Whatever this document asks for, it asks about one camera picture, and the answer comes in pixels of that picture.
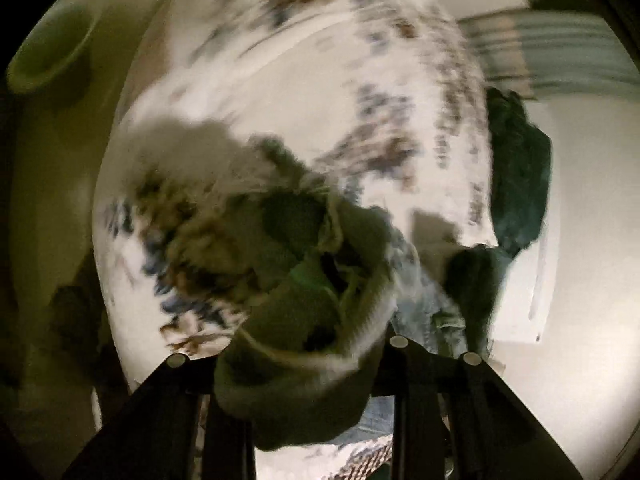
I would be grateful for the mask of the white headboard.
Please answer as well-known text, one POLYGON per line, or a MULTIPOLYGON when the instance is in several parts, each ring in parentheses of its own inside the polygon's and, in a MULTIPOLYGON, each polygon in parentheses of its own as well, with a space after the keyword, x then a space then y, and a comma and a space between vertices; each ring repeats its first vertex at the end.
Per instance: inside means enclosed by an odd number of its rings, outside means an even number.
POLYGON ((557 252, 558 241, 544 222, 540 237, 506 269, 489 325, 492 341, 541 342, 554 291, 557 252))

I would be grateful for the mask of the grey striped curtain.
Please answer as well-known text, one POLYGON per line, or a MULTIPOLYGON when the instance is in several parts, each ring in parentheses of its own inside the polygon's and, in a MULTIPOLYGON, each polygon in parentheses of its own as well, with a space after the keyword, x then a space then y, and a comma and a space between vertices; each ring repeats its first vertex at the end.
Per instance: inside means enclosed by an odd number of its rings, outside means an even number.
POLYGON ((459 22, 488 84, 524 99, 597 94, 639 99, 637 64, 600 16, 509 10, 459 22))

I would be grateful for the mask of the ripped denim shorts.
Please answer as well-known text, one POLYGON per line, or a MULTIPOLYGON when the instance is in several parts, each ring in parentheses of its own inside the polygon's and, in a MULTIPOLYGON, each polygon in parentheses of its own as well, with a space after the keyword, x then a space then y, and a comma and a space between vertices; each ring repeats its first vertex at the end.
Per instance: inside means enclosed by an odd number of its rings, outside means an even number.
POLYGON ((386 335, 456 358, 462 311, 385 211, 341 196, 275 138, 250 148, 273 184, 228 211, 264 292, 222 352, 216 399, 263 451, 388 436, 393 403, 372 396, 386 335))

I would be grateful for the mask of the floral bed sheet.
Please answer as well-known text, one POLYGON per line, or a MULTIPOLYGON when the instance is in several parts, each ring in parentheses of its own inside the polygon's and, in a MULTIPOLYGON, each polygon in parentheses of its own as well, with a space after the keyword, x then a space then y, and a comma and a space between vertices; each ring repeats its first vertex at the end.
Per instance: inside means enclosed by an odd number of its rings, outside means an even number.
POLYGON ((434 352, 465 352, 427 245, 494 246, 485 81, 437 0, 166 0, 127 75, 94 192, 115 348, 139 388, 216 356, 303 258, 324 206, 382 214, 434 352))

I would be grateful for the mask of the dark green blanket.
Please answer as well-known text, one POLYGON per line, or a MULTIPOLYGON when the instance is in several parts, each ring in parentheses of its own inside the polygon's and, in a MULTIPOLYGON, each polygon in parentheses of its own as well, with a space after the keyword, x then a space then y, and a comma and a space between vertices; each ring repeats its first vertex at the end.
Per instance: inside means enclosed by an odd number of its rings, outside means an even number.
POLYGON ((489 321, 506 271, 538 240, 547 211, 552 142, 532 124, 513 92, 486 91, 492 176, 490 213, 497 245, 477 245, 455 254, 444 289, 461 310, 468 349, 489 356, 489 321))

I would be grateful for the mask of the white bucket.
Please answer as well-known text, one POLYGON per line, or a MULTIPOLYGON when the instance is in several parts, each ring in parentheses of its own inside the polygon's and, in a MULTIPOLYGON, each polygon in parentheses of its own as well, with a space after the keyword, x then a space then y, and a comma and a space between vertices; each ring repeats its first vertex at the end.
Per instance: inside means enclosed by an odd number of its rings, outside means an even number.
POLYGON ((6 70, 9 88, 19 96, 52 90, 72 102, 91 79, 90 42, 96 14, 80 2, 51 8, 14 54, 6 70))

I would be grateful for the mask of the checkered brown blanket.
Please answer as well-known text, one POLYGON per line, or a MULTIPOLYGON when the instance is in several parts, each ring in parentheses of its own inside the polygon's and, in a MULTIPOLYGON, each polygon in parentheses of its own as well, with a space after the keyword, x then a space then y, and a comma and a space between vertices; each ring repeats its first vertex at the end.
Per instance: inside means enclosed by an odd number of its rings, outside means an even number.
POLYGON ((349 455, 347 463, 333 479, 361 480, 367 479, 384 464, 389 464, 393 455, 393 436, 388 434, 374 440, 359 442, 360 450, 349 455))

